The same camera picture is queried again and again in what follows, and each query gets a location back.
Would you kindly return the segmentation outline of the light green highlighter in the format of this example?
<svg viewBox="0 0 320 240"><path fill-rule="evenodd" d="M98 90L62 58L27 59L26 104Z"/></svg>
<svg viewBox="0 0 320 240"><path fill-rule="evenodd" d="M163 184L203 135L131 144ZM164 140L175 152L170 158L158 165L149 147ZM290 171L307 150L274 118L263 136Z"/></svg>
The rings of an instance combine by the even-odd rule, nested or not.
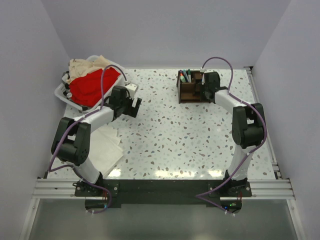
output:
<svg viewBox="0 0 320 240"><path fill-rule="evenodd" d="M180 80L181 80L181 82L183 82L183 83L187 83L187 82L188 82L188 80L186 79L186 77L183 76L183 75L180 75Z"/></svg>

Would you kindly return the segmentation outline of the aluminium rail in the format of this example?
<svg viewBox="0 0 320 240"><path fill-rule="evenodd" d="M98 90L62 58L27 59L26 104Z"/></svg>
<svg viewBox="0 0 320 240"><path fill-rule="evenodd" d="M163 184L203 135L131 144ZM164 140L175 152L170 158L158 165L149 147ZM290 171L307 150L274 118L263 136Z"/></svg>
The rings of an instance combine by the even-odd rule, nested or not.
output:
<svg viewBox="0 0 320 240"><path fill-rule="evenodd" d="M246 71L246 74L247 74L247 77L248 77L248 81L249 81L249 85L250 85L250 88L251 88L251 92L252 92L252 95L253 95L253 99L254 99L254 102L255 103L259 103L261 106L262 106L262 117L264 118L264 120L266 120L266 111L265 111L265 107L263 106L263 104L261 103L260 101L260 98L258 96L258 92L257 92L257 88L256 88L256 85L255 85L255 81L254 81L254 76L253 76L253 67L252 66L245 66L244 67L245 71ZM263 142L263 145L262 147L259 148L260 150L266 150L266 153L268 154L268 161L271 162L271 166L272 166L272 171L273 171L273 174L275 176L275 179L276 180L281 180L282 179L282 175L281 175L281 172L280 172L280 167L279 167L279 164L277 162L277 159L276 159L276 156L275 156L275 152L274 152L274 149L273 149L273 146L272 146L272 142L271 142L271 139L270 139L270 136L269 136L269 132L267 131L267 134L266 134L266 138Z"/></svg>
<svg viewBox="0 0 320 240"><path fill-rule="evenodd" d="M38 179L33 199L74 199L75 179ZM249 180L253 199L257 200L294 200L295 194L288 179Z"/></svg>

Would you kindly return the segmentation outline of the white plastic basket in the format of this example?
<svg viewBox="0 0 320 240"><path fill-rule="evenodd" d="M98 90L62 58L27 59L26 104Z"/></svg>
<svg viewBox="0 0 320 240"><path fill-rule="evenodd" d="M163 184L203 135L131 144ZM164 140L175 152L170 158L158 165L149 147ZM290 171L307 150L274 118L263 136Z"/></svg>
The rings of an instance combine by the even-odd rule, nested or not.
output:
<svg viewBox="0 0 320 240"><path fill-rule="evenodd" d="M92 55L92 56L88 57L86 60L90 60L90 59L93 60L95 56L97 56L97 55ZM83 113L88 113L88 112L98 108L101 105L101 102L106 100L107 97L111 95L112 88L114 86L124 87L129 83L129 81L127 80L127 77L124 74L125 68L122 67L121 65L113 62L113 61L110 61L110 62L111 62L111 64L107 65L103 69L103 72L101 74L101 79L100 79L101 100L94 107L87 107L84 105L79 105L71 100L72 94L70 93L70 88L69 88L70 83L67 83L67 80L69 79L69 70L67 70L63 73L62 83L54 91L55 96L58 97L61 101L67 103L68 105L72 106L73 108L75 108ZM104 92L103 92L103 78L104 78L105 71L108 68L114 68L117 72L120 73L120 76L116 80L115 84L104 94Z"/></svg>

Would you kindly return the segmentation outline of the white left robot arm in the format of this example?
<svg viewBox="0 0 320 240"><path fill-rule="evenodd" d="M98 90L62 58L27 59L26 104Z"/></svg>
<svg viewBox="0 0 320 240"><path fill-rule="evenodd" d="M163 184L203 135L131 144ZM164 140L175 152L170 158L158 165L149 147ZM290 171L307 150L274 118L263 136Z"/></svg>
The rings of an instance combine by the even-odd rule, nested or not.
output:
<svg viewBox="0 0 320 240"><path fill-rule="evenodd" d="M63 117L55 133L51 146L52 158L48 171L72 168L83 181L87 182L86 191L99 196L104 190L102 174L89 159L91 133L105 124L109 124L121 115L135 118L138 114L141 98L136 100L138 86L129 83L126 86L114 86L111 94L102 101L102 107L78 118Z"/></svg>

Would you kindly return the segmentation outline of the beige cloth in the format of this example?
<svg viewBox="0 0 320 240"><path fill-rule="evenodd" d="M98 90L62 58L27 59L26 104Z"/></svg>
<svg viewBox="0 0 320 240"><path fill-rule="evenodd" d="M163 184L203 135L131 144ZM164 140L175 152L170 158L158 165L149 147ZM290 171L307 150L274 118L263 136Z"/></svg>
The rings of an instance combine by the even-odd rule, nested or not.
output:
<svg viewBox="0 0 320 240"><path fill-rule="evenodd" d="M66 81L70 84L73 80L85 77L87 74L98 70L103 70L106 66L112 64L104 56L94 56L93 59L71 59L68 63L69 79Z"/></svg>

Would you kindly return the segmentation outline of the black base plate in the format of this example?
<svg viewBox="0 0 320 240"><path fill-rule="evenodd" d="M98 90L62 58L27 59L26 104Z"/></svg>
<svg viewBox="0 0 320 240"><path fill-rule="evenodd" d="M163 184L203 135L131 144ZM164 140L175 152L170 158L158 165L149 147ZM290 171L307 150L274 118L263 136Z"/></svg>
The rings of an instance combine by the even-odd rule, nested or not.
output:
<svg viewBox="0 0 320 240"><path fill-rule="evenodd" d="M83 181L74 182L74 195L85 198L85 208L121 208L122 205L220 205L228 211L238 211L242 198L251 197L247 179L230 180L129 180L105 179L100 188Z"/></svg>

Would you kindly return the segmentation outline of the green capped white marker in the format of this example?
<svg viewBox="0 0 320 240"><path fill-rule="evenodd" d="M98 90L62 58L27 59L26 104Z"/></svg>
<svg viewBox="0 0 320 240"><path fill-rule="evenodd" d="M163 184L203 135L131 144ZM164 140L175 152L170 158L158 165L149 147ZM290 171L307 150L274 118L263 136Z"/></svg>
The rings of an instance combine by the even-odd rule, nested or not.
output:
<svg viewBox="0 0 320 240"><path fill-rule="evenodd" d="M191 70L190 69L187 70L187 75L188 75L188 82L191 83L192 77L191 77Z"/></svg>

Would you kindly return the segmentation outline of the aluminium front rail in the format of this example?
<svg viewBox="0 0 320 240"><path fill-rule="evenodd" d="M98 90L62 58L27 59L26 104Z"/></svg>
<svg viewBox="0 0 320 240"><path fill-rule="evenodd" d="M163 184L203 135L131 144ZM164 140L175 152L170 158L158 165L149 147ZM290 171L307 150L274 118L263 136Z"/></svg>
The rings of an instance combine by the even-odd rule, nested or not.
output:
<svg viewBox="0 0 320 240"><path fill-rule="evenodd" d="M74 199L75 179L38 179L33 199ZM257 200L294 200L295 194L288 179L249 180L253 199Z"/></svg>

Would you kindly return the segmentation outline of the white folded cloth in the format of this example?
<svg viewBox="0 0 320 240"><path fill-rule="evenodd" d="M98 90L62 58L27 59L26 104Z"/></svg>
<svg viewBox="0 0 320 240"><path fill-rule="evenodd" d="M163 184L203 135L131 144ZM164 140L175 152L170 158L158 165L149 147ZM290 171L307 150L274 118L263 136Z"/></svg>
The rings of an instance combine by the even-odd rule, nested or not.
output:
<svg viewBox="0 0 320 240"><path fill-rule="evenodd" d="M117 129L105 124L90 135L89 159L104 178L124 155L117 134Z"/></svg>

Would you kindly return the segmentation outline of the red cloth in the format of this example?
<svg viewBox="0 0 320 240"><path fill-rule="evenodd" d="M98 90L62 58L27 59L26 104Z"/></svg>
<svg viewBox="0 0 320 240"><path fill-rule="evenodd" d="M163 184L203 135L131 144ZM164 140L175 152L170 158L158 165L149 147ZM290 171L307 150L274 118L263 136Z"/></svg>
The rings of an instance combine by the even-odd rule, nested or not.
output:
<svg viewBox="0 0 320 240"><path fill-rule="evenodd" d="M71 100L89 108L94 107L101 99L101 75L102 69L78 77L69 84L72 94ZM105 94L115 83L120 73L113 67L108 68L103 75L103 93Z"/></svg>

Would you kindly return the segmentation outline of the aluminium right side rail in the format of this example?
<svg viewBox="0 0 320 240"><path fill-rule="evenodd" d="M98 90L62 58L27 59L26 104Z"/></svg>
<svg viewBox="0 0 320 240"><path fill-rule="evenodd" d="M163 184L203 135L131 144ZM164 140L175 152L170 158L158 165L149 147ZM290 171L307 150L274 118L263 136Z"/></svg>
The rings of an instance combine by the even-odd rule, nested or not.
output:
<svg viewBox="0 0 320 240"><path fill-rule="evenodd" d="M249 81L249 85L250 85L250 88L251 88L251 92L252 92L252 95L253 95L253 99L254 99L254 102L255 103L259 103L261 106L262 106L262 117L264 118L264 120L266 120L266 111L265 111L265 107L263 106L263 104L261 103L260 101L260 98L258 96L258 92L257 92L257 88L256 88L256 85L255 85L255 81L254 81L254 76L253 76L253 67L252 66L245 66L244 67L245 71L246 71L246 74L247 74L247 77L248 77L248 81ZM267 131L267 134L266 134L266 138L263 142L263 145L262 147L259 148L260 150L266 150L266 153L268 154L268 161L271 162L271 166L272 166L272 171L273 171L273 174L275 176L275 179L276 180L281 180L282 179L282 175L281 175L281 172L280 172L280 167L279 167L279 164L277 162L277 159L276 159L276 156L275 156L275 152L274 152L274 149L273 149L273 146L272 146L272 142L271 142L271 139L270 139L270 136L269 136L269 132Z"/></svg>

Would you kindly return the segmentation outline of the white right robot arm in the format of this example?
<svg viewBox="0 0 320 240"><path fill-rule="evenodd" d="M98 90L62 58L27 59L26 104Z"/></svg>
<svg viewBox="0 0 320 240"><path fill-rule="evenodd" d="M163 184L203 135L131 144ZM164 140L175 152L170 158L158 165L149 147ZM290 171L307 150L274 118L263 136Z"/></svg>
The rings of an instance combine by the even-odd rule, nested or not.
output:
<svg viewBox="0 0 320 240"><path fill-rule="evenodd" d="M249 103L230 93L226 86L221 86L220 76L215 71L204 73L201 84L206 100L232 114L231 133L235 150L225 174L230 180L223 183L222 189L227 196L233 197L241 190L238 181L248 177L253 153L266 141L264 107L261 103Z"/></svg>

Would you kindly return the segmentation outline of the brown wooden desk organizer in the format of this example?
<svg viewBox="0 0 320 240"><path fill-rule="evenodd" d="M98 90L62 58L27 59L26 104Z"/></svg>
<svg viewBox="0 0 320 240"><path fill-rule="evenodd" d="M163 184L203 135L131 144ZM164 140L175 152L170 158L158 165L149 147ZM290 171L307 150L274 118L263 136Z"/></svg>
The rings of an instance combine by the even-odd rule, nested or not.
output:
<svg viewBox="0 0 320 240"><path fill-rule="evenodd" d="M178 103L208 103L202 99L202 74L200 71L190 70L191 82L181 82L180 72L182 72L183 76L185 76L183 70L178 70L176 81Z"/></svg>

